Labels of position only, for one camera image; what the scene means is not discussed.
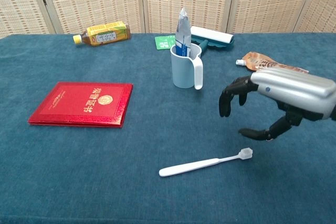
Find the blue table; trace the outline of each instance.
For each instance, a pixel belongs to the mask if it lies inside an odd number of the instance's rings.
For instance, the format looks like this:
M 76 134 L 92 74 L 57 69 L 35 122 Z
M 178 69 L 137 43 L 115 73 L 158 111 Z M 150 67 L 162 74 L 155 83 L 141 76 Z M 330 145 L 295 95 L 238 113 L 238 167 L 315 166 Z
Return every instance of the blue table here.
M 0 40 L 0 223 L 334 223 L 335 122 L 254 141 L 238 129 L 268 128 L 283 115 L 276 103 L 254 92 L 221 118 L 218 98 L 250 74 L 235 65 L 249 51 L 336 80 L 336 34 L 237 34 L 232 50 L 204 53 L 199 91 L 173 85 L 155 36 L 96 48 L 72 35 Z M 123 128 L 30 126 L 58 81 L 133 83 Z M 252 159 L 158 174 L 245 147 Z

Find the robotic hand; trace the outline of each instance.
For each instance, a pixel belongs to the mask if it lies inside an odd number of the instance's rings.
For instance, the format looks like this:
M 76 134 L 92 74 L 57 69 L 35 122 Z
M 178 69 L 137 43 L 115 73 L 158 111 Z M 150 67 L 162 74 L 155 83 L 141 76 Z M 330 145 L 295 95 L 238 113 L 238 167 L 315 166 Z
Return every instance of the robotic hand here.
M 239 95 L 239 105 L 244 105 L 247 93 L 258 91 L 270 97 L 286 115 L 268 130 L 240 129 L 243 136 L 255 140 L 272 140 L 299 126 L 302 118 L 310 121 L 328 119 L 336 121 L 336 83 L 332 80 L 283 68 L 265 68 L 240 77 L 228 85 L 219 98 L 219 114 L 228 117 L 231 100 Z

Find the bottle cap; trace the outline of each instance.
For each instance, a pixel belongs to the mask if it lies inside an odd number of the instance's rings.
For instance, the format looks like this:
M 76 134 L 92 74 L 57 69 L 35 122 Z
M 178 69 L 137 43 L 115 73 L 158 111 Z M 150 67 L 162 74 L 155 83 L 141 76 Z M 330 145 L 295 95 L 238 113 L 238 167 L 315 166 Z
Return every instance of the bottle cap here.
M 74 40 L 76 45 L 82 43 L 82 37 L 80 35 L 74 35 L 73 40 Z
M 236 65 L 246 66 L 246 60 L 236 60 Z

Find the white toothbrush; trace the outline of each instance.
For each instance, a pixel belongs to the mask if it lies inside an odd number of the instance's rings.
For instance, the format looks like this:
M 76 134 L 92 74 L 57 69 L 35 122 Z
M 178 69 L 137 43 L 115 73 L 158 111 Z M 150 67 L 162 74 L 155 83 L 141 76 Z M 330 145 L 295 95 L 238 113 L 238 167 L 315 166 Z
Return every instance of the white toothbrush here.
M 253 151 L 251 148 L 245 148 L 245 149 L 241 149 L 238 155 L 235 155 L 232 157 L 225 157 L 225 158 L 220 158 L 220 159 L 211 158 L 211 159 L 187 163 L 183 165 L 175 165 L 175 166 L 171 166 L 171 167 L 167 167 L 167 168 L 163 168 L 159 170 L 159 174 L 161 177 L 167 177 L 167 176 L 176 175 L 180 173 L 186 173 L 191 170 L 196 170 L 196 169 L 200 169 L 200 168 L 211 166 L 211 165 L 217 165 L 219 163 L 237 159 L 237 158 L 244 160 L 244 159 L 252 158 L 252 153 Z

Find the red book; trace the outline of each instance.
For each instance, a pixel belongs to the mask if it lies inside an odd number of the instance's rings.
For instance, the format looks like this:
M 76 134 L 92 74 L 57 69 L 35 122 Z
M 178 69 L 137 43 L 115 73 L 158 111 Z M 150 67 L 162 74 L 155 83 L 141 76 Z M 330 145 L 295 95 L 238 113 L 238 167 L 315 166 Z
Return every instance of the red book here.
M 132 88 L 130 83 L 59 82 L 28 122 L 121 128 Z

